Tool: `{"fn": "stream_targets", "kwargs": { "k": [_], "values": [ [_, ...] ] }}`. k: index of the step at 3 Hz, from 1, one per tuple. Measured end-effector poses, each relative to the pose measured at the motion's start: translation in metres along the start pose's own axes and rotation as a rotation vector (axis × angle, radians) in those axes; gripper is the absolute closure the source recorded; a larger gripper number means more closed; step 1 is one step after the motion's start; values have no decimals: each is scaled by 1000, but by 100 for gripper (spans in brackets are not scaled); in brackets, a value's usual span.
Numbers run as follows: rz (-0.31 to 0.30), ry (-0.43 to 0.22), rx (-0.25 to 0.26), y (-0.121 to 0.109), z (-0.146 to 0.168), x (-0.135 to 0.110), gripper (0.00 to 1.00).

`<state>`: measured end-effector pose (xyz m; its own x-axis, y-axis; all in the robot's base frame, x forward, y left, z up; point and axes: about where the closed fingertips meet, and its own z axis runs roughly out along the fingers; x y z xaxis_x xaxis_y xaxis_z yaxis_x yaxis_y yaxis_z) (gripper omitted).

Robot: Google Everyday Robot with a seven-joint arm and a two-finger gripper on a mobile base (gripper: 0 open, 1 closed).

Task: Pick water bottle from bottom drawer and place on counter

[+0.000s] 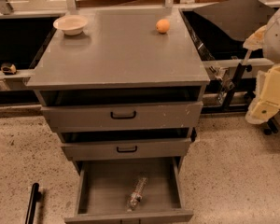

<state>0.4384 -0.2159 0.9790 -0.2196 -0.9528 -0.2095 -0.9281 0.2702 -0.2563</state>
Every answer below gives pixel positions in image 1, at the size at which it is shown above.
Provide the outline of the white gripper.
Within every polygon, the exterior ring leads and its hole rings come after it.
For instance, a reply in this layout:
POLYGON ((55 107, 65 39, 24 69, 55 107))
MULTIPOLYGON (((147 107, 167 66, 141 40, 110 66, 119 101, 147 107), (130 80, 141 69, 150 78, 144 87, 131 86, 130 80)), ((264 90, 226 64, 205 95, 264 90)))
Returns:
MULTIPOLYGON (((280 8, 243 44, 248 50, 261 49, 266 59, 280 63, 280 8)), ((256 97, 249 105, 245 119, 251 124, 267 122, 280 110, 280 64, 274 65, 267 72, 258 71, 256 97)))

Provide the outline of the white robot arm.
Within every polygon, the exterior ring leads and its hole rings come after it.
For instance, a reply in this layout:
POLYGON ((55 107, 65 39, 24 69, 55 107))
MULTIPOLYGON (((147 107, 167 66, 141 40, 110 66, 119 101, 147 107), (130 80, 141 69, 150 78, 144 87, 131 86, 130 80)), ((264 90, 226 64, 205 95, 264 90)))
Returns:
POLYGON ((245 40, 243 47, 247 49, 245 62, 257 49, 262 49, 264 58, 273 62, 267 72, 258 71, 256 97, 245 115, 248 123, 261 124, 280 110, 280 8, 245 40))

